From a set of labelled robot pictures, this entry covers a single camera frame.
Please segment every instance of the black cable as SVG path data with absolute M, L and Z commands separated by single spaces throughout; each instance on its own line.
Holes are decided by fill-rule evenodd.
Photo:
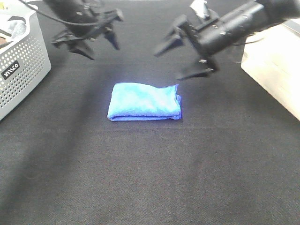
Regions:
M 31 5 L 29 5 L 27 2 L 23 1 L 23 0 L 18 0 L 19 2 L 21 2 L 22 4 L 26 5 L 28 8 L 36 11 L 37 13 L 51 19 L 51 20 L 54 20 L 56 22 L 59 22 L 59 23 L 64 23 L 64 24 L 67 24 L 67 25 L 73 25 L 73 26 L 96 26 L 96 25 L 99 25 L 98 22 L 91 22 L 91 23 L 76 23 L 76 22 L 68 22 L 68 21 L 64 21 L 64 20 L 61 20 L 61 19 L 58 19 L 58 18 L 55 18 L 55 17 L 52 17 L 46 13 L 43 13 L 41 11 L 39 11 L 38 9 L 35 9 L 34 7 L 32 7 Z

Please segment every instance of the perforated basket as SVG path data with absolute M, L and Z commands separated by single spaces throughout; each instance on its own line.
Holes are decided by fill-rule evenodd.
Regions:
M 0 120 L 13 110 L 51 69 L 43 35 L 34 10 L 10 5 L 0 14 L 25 19 L 26 32 L 0 49 Z

